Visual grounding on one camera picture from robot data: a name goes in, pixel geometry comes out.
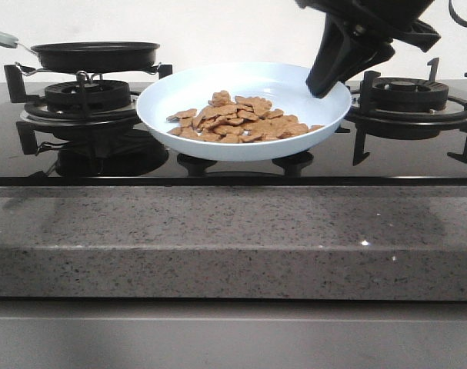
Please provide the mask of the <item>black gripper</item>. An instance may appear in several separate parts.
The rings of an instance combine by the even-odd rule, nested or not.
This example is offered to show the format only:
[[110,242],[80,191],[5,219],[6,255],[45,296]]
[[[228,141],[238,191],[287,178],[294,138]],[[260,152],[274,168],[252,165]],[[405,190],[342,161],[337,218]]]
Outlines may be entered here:
[[419,19],[432,4],[430,1],[297,1],[296,4],[327,14],[319,50],[305,81],[316,98],[325,97],[338,81],[346,82],[395,54],[388,42],[369,45],[358,42],[345,21],[381,32],[423,52],[441,38],[431,25]]

